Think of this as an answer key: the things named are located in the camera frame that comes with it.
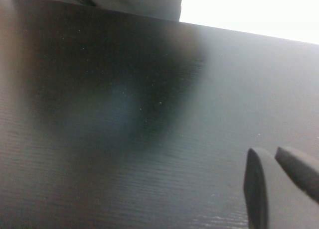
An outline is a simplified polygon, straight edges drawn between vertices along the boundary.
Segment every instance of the black tabletop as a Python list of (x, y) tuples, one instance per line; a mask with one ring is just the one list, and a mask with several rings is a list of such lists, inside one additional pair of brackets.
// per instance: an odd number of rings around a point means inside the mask
[(249, 147), (318, 158), (318, 56), (301, 42), (0, 0), (1, 228), (247, 228)]

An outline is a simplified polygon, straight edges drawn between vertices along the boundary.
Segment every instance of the white wall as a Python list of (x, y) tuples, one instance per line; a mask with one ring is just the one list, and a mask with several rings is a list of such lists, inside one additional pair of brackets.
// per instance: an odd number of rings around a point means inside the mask
[(319, 0), (183, 0), (180, 20), (319, 44)]

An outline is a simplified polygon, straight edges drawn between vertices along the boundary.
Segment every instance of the black table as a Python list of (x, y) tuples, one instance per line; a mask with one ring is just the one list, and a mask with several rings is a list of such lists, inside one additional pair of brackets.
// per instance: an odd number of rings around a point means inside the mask
[(318, 56), (301, 42), (0, 0), (1, 226), (246, 228), (249, 147), (318, 158)]

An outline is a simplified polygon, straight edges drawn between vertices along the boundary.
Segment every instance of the wood grain texture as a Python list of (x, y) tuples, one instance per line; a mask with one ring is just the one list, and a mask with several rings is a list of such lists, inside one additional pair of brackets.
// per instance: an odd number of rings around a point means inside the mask
[(319, 47), (0, 0), (4, 228), (247, 228), (246, 152), (318, 158)]

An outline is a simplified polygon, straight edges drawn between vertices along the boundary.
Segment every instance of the black plastic object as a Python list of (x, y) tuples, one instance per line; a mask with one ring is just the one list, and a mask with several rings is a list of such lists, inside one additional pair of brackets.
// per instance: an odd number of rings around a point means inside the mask
[(296, 149), (279, 147), (276, 157), (249, 149), (244, 179), (249, 228), (318, 228), (318, 168), (318, 161)]

